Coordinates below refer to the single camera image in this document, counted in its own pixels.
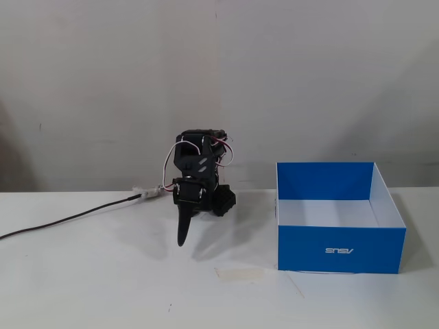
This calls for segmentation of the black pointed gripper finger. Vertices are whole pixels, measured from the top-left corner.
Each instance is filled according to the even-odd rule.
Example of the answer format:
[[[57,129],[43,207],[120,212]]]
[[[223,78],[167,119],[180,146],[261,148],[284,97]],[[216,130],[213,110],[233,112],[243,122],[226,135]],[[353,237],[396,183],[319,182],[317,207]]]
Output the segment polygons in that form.
[[[188,204],[180,204],[178,206],[178,246],[182,247],[185,244],[191,219],[193,216],[193,207]]]

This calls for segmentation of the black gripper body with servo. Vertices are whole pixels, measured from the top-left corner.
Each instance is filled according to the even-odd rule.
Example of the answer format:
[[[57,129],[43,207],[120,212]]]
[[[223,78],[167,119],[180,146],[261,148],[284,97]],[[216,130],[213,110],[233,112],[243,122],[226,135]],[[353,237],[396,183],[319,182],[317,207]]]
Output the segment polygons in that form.
[[[208,209],[208,192],[206,182],[188,178],[175,178],[172,181],[173,187],[173,201],[175,205],[191,206],[198,210]]]

